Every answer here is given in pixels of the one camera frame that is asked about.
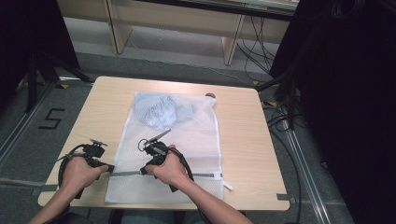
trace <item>wire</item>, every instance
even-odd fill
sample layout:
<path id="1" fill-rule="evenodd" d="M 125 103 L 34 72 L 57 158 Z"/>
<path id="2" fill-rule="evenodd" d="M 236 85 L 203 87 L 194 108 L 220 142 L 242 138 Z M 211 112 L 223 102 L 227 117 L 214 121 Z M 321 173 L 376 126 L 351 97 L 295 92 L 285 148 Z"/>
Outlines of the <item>wire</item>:
<path id="1" fill-rule="evenodd" d="M 215 69 L 210 68 L 210 67 L 205 67 L 205 66 L 200 66 L 200 65 L 194 65 L 194 64 L 187 64 L 187 63 L 167 63 L 167 62 L 163 62 L 163 61 L 154 61 L 154 60 L 150 60 L 150 59 L 148 59 L 148 58 L 146 58 L 146 57 L 144 56 L 143 51 L 142 51 L 140 48 L 138 48 L 138 47 L 134 44 L 134 41 L 132 41 L 132 38 L 131 38 L 130 36 L 128 37 L 128 41 L 131 42 L 131 44 L 134 46 L 134 48 L 137 49 L 137 50 L 140 52 L 140 55 L 139 55 L 139 56 L 140 56 L 144 61 L 147 61 L 147 62 L 150 62 L 150 63 L 164 63 L 164 64 L 170 64 L 170 65 L 182 65 L 182 66 L 189 66 L 189 67 L 193 67 L 193 68 L 207 69 L 207 70 L 210 70 L 210 71 L 212 71 L 212 72 L 214 72 L 214 73 L 217 73 L 217 74 L 219 74 L 219 75 L 222 75 L 222 76 L 225 76 L 225 77 L 231 77 L 231 78 L 237 79 L 238 81 L 240 81 L 240 82 L 242 82 L 242 83 L 244 83 L 244 84 L 247 84 L 247 85 L 249 85 L 249 86 L 253 86 L 253 83 L 247 83 L 247 82 L 245 82 L 244 80 L 242 80 L 242 79 L 239 78 L 239 77 L 235 77 L 235 76 L 232 76 L 232 75 L 229 75 L 229 74 L 221 73 L 221 72 L 216 71 Z"/>

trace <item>floor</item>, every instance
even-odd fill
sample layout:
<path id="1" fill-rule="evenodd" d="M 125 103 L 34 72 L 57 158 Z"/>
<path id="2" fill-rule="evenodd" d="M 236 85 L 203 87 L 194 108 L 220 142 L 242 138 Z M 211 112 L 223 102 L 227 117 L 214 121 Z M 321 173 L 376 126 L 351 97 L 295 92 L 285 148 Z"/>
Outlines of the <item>floor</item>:
<path id="1" fill-rule="evenodd" d="M 65 19 L 65 22 L 75 51 L 78 54 L 81 70 L 94 77 L 99 75 L 128 77 L 131 74 L 140 74 L 143 78 L 150 79 L 174 78 L 181 81 L 210 84 L 221 83 L 241 87 L 253 87 L 255 83 L 253 79 L 259 82 L 271 79 L 257 65 L 247 61 L 246 56 L 239 49 L 235 52 L 233 63 L 224 65 L 221 39 L 218 36 L 135 27 L 130 36 L 130 41 L 122 54 L 116 55 L 112 51 L 106 23 L 74 19 Z M 238 43 L 241 47 L 243 46 L 242 40 L 239 40 Z M 246 41 L 246 45 L 248 48 L 252 48 L 254 42 Z M 276 54 L 278 45 L 265 44 L 265 47 L 271 53 Z M 158 73 L 161 72 L 174 73 L 175 77 L 158 77 Z M 69 76 L 64 71 L 60 71 L 60 73 Z M 14 151 L 8 156 L 7 161 L 4 164 L 0 164 L 0 206 L 2 208 L 0 223 L 26 222 L 29 217 L 39 210 L 40 207 L 35 202 L 39 193 L 38 188 L 45 182 L 48 176 L 47 171 L 53 166 L 53 163 L 48 161 L 57 159 L 59 152 L 57 153 L 56 150 L 62 148 L 62 142 L 65 141 L 67 132 L 72 128 L 78 116 L 78 111 L 84 103 L 83 99 L 87 97 L 89 90 L 90 87 L 78 83 L 76 85 L 71 84 L 67 94 L 59 89 L 49 93 L 48 99 L 43 103 L 37 117 L 44 118 L 48 113 L 48 109 L 53 107 L 71 108 L 70 111 L 72 112 L 63 120 L 63 123 L 67 125 L 61 127 L 60 131 L 54 132 L 52 136 L 28 129 L 23 138 L 19 140 Z M 273 93 L 275 90 L 276 86 L 266 92 L 262 92 L 260 95 L 261 99 L 263 101 L 274 101 Z M 10 130 L 21 118 L 22 113 L 15 113 L 15 111 L 18 108 L 25 107 L 24 97 L 26 97 L 26 87 L 22 86 L 19 93 L 10 102 L 8 109 L 0 115 L 0 125 L 2 127 L 0 132 L 1 142 L 6 141 L 7 134 L 10 133 Z M 273 118 L 275 114 L 274 110 L 266 109 L 270 107 L 264 107 L 264 114 L 267 120 Z M 313 208 L 309 189 L 305 187 L 304 181 L 301 179 L 302 195 L 299 222 L 353 223 L 353 219 L 348 213 L 331 175 L 320 164 L 320 152 L 309 132 L 309 128 L 304 122 L 304 117 L 298 117 L 295 122 L 298 124 L 296 125 L 297 138 L 330 220 L 329 222 L 320 221 L 316 210 Z M 45 124 L 36 119 L 30 124 L 31 127 L 40 125 Z M 37 143 L 35 134 L 40 136 L 40 143 Z M 298 179 L 289 154 L 282 145 L 284 143 L 286 147 L 290 147 L 289 141 L 282 132 L 277 132 L 276 135 L 279 136 L 279 139 L 273 136 L 273 143 L 285 186 L 290 196 L 290 209 L 286 212 L 247 211 L 247 217 L 254 223 L 286 223 L 295 221 L 296 217 L 299 216 L 297 203 L 300 198 L 298 194 Z M 51 150 L 46 149 L 47 151 L 40 151 L 36 154 L 34 151 L 29 150 L 32 142 L 35 142 L 35 146 L 51 148 Z M 42 157 L 47 157 L 46 164 L 43 164 Z M 39 162 L 40 170 L 31 168 L 32 164 Z M 25 211 L 24 215 L 10 217 L 7 210 L 11 211 L 11 209 L 16 208 Z M 98 208 L 78 208 L 75 211 L 89 217 L 93 223 L 106 223 L 111 212 Z"/>

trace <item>tripod leg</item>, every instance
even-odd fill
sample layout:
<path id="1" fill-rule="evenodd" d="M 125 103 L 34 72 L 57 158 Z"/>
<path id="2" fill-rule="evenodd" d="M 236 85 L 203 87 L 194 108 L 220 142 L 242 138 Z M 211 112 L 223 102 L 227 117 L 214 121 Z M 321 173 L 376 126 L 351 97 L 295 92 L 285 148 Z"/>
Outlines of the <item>tripod leg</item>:
<path id="1" fill-rule="evenodd" d="M 30 110 L 35 105 L 37 100 L 37 79 L 35 76 L 35 55 L 32 54 L 31 58 L 29 59 L 28 64 L 28 99 L 27 99 L 27 107 L 26 113 L 30 112 Z"/>
<path id="2" fill-rule="evenodd" d="M 67 63 L 61 61 L 60 59 L 54 57 L 53 55 L 50 55 L 48 53 L 42 52 L 42 55 L 47 58 L 52 64 L 59 64 L 62 68 L 64 68 L 66 71 L 69 73 L 73 74 L 75 77 L 78 77 L 79 79 L 85 81 L 85 82 L 93 82 L 90 77 L 85 76 L 82 74 L 80 71 L 77 69 L 71 67 Z"/>

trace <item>gray carpet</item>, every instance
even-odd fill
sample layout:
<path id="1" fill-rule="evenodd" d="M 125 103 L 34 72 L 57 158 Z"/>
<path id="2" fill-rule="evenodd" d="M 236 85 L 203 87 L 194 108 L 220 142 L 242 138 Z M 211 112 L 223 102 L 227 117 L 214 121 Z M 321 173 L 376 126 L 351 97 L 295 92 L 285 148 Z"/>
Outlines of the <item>gray carpet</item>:
<path id="1" fill-rule="evenodd" d="M 185 65 L 171 65 L 164 63 L 150 63 L 134 59 L 122 59 L 116 57 L 98 56 L 90 54 L 78 54 L 78 60 L 82 71 L 90 77 L 101 75 L 115 77 L 136 77 L 145 79 L 169 80 L 179 82 L 204 83 L 224 86 L 252 87 L 252 80 L 243 71 L 217 70 L 233 77 L 226 77 L 208 69 L 194 68 Z M 67 75 L 62 69 L 61 75 Z M 260 80 L 268 80 L 261 74 L 250 74 Z M 13 152 L 0 169 L 0 223 L 25 223 L 38 210 L 37 205 L 38 187 L 46 182 L 54 162 L 59 156 L 70 130 L 83 106 L 85 99 L 91 89 L 89 86 L 81 85 L 81 81 L 69 82 L 67 89 L 53 89 L 39 108 L 33 122 L 17 144 Z M 272 101 L 276 88 L 262 92 L 261 99 Z M 13 126 L 22 116 L 27 98 L 24 86 L 4 111 L 0 111 L 0 140 L 3 143 Z M 61 119 L 58 127 L 53 130 L 40 129 L 40 126 L 52 126 L 54 121 L 46 121 L 45 117 L 52 108 L 61 108 L 64 111 L 54 111 L 52 117 Z M 265 110 L 267 119 L 271 119 L 274 110 Z M 312 138 L 309 128 L 306 127 L 303 117 L 298 117 L 296 122 L 296 134 L 309 168 L 318 184 L 318 189 L 327 206 L 332 223 L 353 223 L 347 207 L 343 203 L 337 187 L 332 181 L 328 171 L 320 165 L 321 157 Z M 281 132 L 277 134 L 289 147 L 286 135 Z M 280 170 L 284 178 L 287 192 L 291 198 L 290 209 L 286 212 L 247 212 L 247 216 L 254 223 L 285 223 L 295 221 L 298 213 L 298 184 L 295 170 L 285 148 L 273 137 L 276 155 Z M 9 185 L 5 180 L 25 181 L 23 185 Z M 307 196 L 302 182 L 302 211 L 300 223 L 318 223 L 312 204 Z M 75 212 L 88 215 L 88 209 L 76 208 Z M 93 223 L 107 223 L 110 216 L 109 209 L 92 209 L 90 220 Z"/>

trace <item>black panel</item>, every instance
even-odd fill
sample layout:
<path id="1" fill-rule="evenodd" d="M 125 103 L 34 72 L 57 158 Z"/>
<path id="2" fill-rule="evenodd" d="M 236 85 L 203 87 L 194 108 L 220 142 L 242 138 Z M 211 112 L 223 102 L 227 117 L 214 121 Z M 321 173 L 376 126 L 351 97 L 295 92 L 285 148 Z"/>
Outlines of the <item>black panel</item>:
<path id="1" fill-rule="evenodd" d="M 35 50 L 79 68 L 56 1 L 2 0 L 0 21 L 0 105 L 26 74 L 28 58 Z"/>
<path id="2" fill-rule="evenodd" d="M 279 48 L 275 76 L 298 51 L 294 37 L 306 36 L 296 27 Z M 366 1 L 356 20 L 329 27 L 315 59 L 297 77 L 306 119 L 356 223 L 394 223 L 395 27 L 395 14 Z"/>

